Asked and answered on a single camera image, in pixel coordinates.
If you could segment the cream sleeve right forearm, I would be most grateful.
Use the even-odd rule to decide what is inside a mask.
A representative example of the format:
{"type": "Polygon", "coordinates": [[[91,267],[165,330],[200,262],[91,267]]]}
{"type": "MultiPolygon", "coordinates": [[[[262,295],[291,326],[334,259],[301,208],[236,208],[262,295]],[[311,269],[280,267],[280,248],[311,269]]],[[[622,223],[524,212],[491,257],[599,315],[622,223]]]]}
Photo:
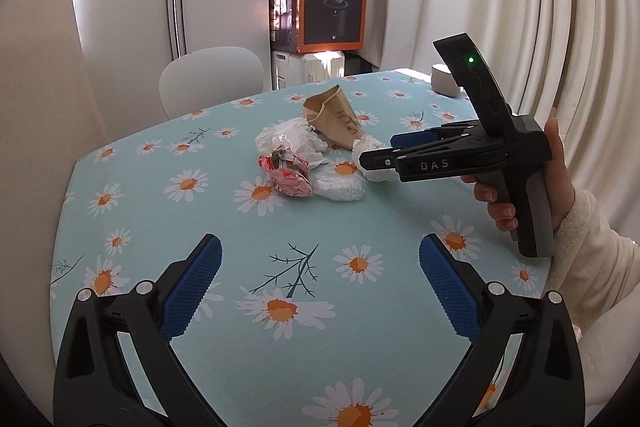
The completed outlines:
{"type": "Polygon", "coordinates": [[[638,284],[639,245],[610,227],[590,192],[576,191],[555,233],[546,288],[559,291],[572,322],[585,332],[638,284]]]}

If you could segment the right hand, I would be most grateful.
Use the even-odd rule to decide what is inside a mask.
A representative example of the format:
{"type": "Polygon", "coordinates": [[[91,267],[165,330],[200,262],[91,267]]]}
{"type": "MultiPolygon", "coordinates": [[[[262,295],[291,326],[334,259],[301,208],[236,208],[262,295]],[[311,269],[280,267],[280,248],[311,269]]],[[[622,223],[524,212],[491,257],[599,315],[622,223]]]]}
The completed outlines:
{"type": "MultiPolygon", "coordinates": [[[[575,202],[575,189],[568,174],[564,145],[560,135],[559,123],[555,118],[549,118],[544,125],[552,159],[544,166],[544,183],[550,205],[552,228],[556,231],[566,218],[575,202]]],[[[510,202],[498,202],[498,190],[492,185],[480,182],[477,176],[462,176],[464,183],[473,185],[476,200],[484,202],[489,217],[501,232],[511,232],[518,227],[515,207],[510,202]]]]}

